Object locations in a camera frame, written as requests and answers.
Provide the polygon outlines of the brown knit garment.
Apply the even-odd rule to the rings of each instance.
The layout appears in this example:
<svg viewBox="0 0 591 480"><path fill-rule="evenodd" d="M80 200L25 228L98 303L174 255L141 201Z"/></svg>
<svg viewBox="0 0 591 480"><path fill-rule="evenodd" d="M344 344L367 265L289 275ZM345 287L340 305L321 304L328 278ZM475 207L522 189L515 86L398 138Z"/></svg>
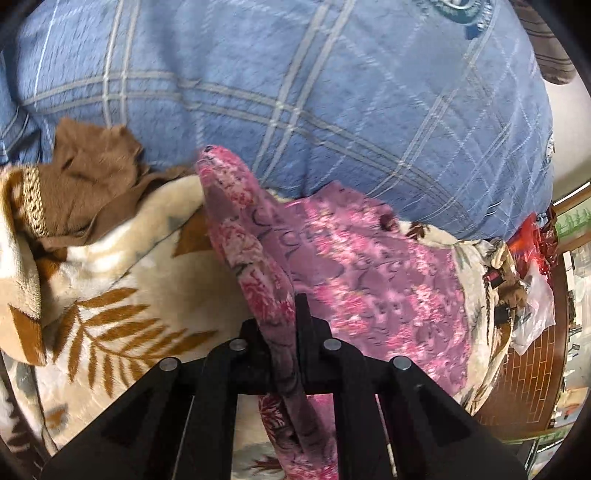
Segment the brown knit garment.
<svg viewBox="0 0 591 480"><path fill-rule="evenodd" d="M52 161L22 171L25 227L46 251L94 243L131 219L157 187L189 173L155 171L123 125L60 120Z"/></svg>

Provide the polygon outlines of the white plastic bag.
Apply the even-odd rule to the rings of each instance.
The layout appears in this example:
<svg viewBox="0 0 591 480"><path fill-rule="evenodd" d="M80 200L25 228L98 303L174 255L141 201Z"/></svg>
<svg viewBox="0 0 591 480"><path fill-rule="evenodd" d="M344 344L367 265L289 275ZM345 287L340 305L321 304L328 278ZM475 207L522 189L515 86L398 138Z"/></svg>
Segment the white plastic bag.
<svg viewBox="0 0 591 480"><path fill-rule="evenodd" d="M522 284L526 290L526 306L518 310L511 340L511 347L520 356L546 329L555 325L553 291L537 261L530 264Z"/></svg>

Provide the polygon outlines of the pink floral garment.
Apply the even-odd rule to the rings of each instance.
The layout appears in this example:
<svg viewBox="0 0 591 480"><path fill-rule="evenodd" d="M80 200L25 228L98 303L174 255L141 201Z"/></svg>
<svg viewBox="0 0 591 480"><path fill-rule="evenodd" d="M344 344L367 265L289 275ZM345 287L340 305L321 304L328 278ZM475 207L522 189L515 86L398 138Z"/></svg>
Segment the pink floral garment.
<svg viewBox="0 0 591 480"><path fill-rule="evenodd" d="M363 354L408 356L450 395L465 387L471 342L449 248L407 236L388 206L339 183L280 202L219 146L200 153L197 174L211 244L273 358L277 390L259 411L288 478L338 477L332 405L305 395L297 366L298 294Z"/></svg>

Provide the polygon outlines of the blue plaid pillow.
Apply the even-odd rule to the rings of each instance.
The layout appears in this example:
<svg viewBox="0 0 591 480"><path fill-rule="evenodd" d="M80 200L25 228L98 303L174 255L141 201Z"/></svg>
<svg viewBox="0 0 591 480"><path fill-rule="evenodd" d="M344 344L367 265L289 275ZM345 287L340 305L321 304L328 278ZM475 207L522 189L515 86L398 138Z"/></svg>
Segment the blue plaid pillow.
<svg viewBox="0 0 591 480"><path fill-rule="evenodd" d="M463 239L551 203L507 1L44 1L6 30L3 164L48 161L69 117L127 126L155 168L221 145L285 198L339 181Z"/></svg>

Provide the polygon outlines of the red plastic bag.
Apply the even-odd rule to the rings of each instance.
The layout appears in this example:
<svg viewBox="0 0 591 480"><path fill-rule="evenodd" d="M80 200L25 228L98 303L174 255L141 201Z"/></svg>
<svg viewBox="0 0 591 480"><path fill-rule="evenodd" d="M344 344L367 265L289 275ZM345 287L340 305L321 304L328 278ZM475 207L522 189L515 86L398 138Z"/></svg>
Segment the red plastic bag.
<svg viewBox="0 0 591 480"><path fill-rule="evenodd" d="M532 264L547 279L558 262L557 214L553 207L530 214L508 242L517 271L524 278Z"/></svg>

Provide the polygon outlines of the dark striped cloth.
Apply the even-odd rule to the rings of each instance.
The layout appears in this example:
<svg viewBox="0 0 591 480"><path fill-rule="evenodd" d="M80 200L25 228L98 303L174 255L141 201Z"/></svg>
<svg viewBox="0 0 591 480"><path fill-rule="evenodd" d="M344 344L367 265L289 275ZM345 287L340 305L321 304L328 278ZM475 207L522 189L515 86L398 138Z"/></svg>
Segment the dark striped cloth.
<svg viewBox="0 0 591 480"><path fill-rule="evenodd" d="M542 77L556 85L572 82L576 68L547 23L528 2L511 0L510 3L530 38Z"/></svg>

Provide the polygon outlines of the beige leaf-print fleece blanket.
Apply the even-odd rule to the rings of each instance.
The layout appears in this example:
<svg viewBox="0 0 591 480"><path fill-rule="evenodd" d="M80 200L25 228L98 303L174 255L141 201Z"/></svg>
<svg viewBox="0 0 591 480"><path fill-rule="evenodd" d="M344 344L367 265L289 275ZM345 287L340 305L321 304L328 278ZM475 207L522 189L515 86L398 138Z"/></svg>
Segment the beige leaf-print fleece blanket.
<svg viewBox="0 0 591 480"><path fill-rule="evenodd" d="M156 362L204 356L253 315L211 244L197 173L157 187L98 241L46 251L25 227L26 168L1 177L1 348L25 417L56 451ZM475 413L509 347L494 307L524 296L510 250L396 220L407 236L452 252L471 350L467 383L451 396Z"/></svg>

